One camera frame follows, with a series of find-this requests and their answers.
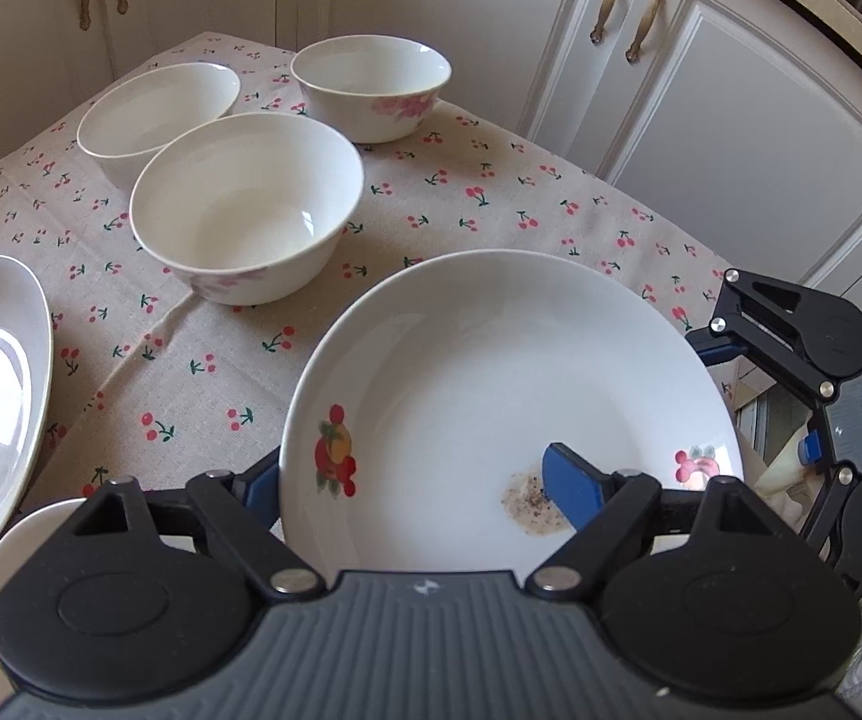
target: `bowl with pink floral pattern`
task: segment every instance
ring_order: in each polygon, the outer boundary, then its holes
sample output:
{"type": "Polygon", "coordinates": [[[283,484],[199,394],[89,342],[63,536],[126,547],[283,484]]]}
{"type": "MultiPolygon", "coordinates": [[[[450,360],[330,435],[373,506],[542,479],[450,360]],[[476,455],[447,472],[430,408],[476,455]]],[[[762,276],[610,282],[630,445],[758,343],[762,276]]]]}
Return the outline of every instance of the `bowl with pink floral pattern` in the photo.
{"type": "Polygon", "coordinates": [[[451,77],[440,53],[389,35],[347,35],[295,55],[290,74],[309,115],[354,143],[386,143],[414,132],[451,77]]]}

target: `pink flower pattern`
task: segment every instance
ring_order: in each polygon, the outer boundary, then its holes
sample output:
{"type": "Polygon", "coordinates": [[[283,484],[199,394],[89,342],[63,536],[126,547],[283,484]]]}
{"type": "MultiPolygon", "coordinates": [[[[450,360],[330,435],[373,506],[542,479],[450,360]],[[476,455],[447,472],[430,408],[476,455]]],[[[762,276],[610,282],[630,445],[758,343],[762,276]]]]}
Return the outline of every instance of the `pink flower pattern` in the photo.
{"type": "Polygon", "coordinates": [[[371,110],[381,116],[394,116],[397,119],[423,118],[434,107],[435,98],[437,98],[437,93],[377,98],[371,103],[371,110]]]}

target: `blue gripper pad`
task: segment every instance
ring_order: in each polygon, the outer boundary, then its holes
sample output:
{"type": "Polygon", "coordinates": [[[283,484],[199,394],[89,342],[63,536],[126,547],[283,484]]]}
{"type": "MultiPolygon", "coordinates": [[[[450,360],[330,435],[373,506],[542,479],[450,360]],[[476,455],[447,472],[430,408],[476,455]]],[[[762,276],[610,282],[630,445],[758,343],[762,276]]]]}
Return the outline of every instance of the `blue gripper pad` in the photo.
{"type": "Polygon", "coordinates": [[[270,608],[232,661],[178,694],[84,709],[19,693],[0,709],[0,720],[750,716],[856,718],[828,695],[752,713],[699,706],[612,656],[583,607],[525,595],[509,572],[346,573],[320,600],[270,608]]]}
{"type": "Polygon", "coordinates": [[[605,504],[605,490],[587,461],[562,443],[544,450],[544,495],[554,501],[575,530],[581,530],[605,504]]]}

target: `tablecloth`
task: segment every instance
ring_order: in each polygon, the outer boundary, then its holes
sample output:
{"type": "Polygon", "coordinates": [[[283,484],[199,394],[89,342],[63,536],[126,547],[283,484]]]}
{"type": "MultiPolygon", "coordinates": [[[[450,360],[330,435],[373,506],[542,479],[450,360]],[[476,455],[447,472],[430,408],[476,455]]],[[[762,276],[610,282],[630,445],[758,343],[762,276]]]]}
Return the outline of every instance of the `tablecloth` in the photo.
{"type": "MultiPolygon", "coordinates": [[[[237,71],[235,112],[307,115],[290,52],[229,35],[199,35],[121,81],[194,61],[237,71]]],[[[55,332],[38,476],[18,517],[109,476],[168,488],[213,467],[245,469],[279,442],[302,367],[341,312],[435,255],[507,247],[575,260],[682,333],[706,324],[717,299],[720,257],[579,167],[442,101],[412,137],[361,146],[365,197],[310,285],[269,305],[211,303],[141,250],[127,196],[77,149],[95,100],[0,161],[0,253],[40,279],[55,332]]],[[[730,396],[733,367],[715,375],[730,396]]]]}

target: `fruit decal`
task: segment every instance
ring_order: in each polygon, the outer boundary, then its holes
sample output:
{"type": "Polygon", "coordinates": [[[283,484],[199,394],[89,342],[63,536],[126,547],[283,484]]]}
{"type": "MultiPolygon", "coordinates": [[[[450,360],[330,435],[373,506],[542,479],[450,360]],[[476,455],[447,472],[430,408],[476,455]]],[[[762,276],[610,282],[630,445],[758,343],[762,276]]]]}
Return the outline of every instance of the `fruit decal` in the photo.
{"type": "Polygon", "coordinates": [[[344,426],[343,408],[334,404],[319,429],[320,437],[314,447],[317,491],[320,493],[326,487],[337,498],[343,488],[344,494],[352,498],[357,488],[351,477],[358,469],[358,464],[351,457],[351,434],[344,426]]]}
{"type": "Polygon", "coordinates": [[[690,455],[682,449],[674,455],[674,461],[680,466],[675,477],[687,490],[703,490],[707,487],[708,479],[720,474],[712,446],[703,449],[692,446],[690,455]]]}

